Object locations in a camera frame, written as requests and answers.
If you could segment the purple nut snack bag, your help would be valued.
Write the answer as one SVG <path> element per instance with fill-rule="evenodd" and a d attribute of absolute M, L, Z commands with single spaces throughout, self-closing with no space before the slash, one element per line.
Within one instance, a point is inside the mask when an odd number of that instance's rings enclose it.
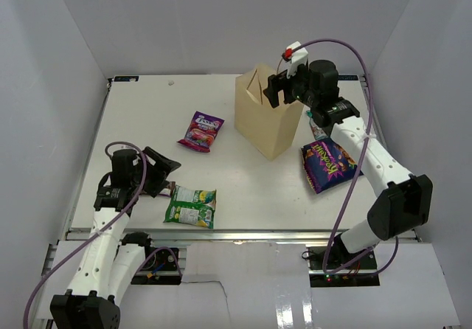
<path fill-rule="evenodd" d="M 308 183 L 316 194 L 350 181 L 357 171 L 356 162 L 329 137 L 300 150 Z"/>

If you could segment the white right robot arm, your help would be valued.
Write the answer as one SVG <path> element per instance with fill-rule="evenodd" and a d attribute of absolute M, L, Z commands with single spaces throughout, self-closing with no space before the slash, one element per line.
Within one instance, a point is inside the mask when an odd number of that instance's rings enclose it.
<path fill-rule="evenodd" d="M 366 218 L 341 234 L 333 232 L 323 254 L 328 273 L 330 256 L 342 269 L 350 269 L 373 246 L 426 224 L 433 184 L 426 175 L 416 176 L 397 162 L 369 134 L 358 109 L 340 95 L 339 73 L 333 62 L 315 60 L 268 77 L 263 91 L 272 108 L 299 101 L 314 122 L 357 164 L 356 172 L 370 183 L 376 200 Z"/>

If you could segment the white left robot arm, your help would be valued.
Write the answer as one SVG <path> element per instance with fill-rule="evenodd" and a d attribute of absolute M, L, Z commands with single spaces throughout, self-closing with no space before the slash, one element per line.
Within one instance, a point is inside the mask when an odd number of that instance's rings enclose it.
<path fill-rule="evenodd" d="M 97 186 L 91 233 L 79 248 L 82 259 L 65 293 L 50 302 L 57 328 L 118 328 L 119 304 L 135 273 L 156 260 L 148 234 L 123 232 L 139 196 L 156 197 L 181 165 L 152 148 L 140 150 L 132 144 L 107 156 L 111 171 Z"/>

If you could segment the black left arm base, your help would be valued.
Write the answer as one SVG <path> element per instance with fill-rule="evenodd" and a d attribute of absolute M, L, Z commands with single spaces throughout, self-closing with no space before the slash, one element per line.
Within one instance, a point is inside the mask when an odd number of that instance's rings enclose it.
<path fill-rule="evenodd" d="M 132 285 L 179 285 L 178 262 L 167 249 L 155 253 L 132 278 Z"/>

